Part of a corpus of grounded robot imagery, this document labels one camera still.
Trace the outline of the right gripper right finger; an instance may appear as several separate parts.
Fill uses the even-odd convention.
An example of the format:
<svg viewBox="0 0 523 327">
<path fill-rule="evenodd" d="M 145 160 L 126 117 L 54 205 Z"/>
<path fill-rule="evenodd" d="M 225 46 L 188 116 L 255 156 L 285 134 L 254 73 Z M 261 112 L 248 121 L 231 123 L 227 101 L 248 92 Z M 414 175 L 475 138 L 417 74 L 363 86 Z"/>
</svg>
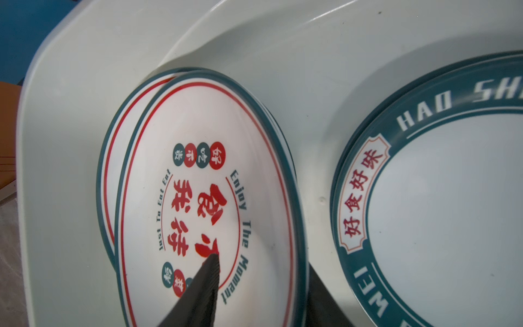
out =
<svg viewBox="0 0 523 327">
<path fill-rule="evenodd" d="M 309 294 L 306 304 L 306 327 L 354 327 L 342 312 L 324 283 L 309 264 Z"/>
</svg>

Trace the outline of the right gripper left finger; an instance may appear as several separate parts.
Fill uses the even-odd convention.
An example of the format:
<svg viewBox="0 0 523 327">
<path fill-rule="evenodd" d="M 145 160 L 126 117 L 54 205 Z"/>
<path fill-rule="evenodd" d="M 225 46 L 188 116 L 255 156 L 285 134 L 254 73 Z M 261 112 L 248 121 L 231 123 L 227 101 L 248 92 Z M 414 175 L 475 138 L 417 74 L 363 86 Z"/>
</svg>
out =
<svg viewBox="0 0 523 327">
<path fill-rule="evenodd" d="M 211 254 L 159 326 L 214 326 L 219 273 L 219 256 Z"/>
</svg>

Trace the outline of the green lettered plate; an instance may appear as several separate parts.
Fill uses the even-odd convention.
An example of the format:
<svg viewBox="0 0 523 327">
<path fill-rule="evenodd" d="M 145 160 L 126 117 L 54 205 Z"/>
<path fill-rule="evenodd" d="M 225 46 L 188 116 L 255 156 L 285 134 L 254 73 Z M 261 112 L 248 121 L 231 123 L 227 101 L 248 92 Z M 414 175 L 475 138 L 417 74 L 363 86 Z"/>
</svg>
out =
<svg viewBox="0 0 523 327">
<path fill-rule="evenodd" d="M 522 325 L 522 53 L 382 102 L 335 172 L 331 226 L 376 326 Z"/>
</svg>

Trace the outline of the plate with red coin pattern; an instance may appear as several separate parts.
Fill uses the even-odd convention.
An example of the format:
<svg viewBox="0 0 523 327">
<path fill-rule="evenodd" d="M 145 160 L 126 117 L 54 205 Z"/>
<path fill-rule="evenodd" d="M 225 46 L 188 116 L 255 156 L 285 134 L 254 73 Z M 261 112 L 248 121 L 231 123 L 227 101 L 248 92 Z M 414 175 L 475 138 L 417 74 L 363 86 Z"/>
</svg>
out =
<svg viewBox="0 0 523 327">
<path fill-rule="evenodd" d="M 98 159 L 95 199 L 102 241 L 112 266 L 116 258 L 114 215 L 117 191 L 130 138 L 156 93 L 173 78 L 196 70 L 195 67 L 168 69 L 146 79 L 126 97 L 107 129 Z"/>
</svg>

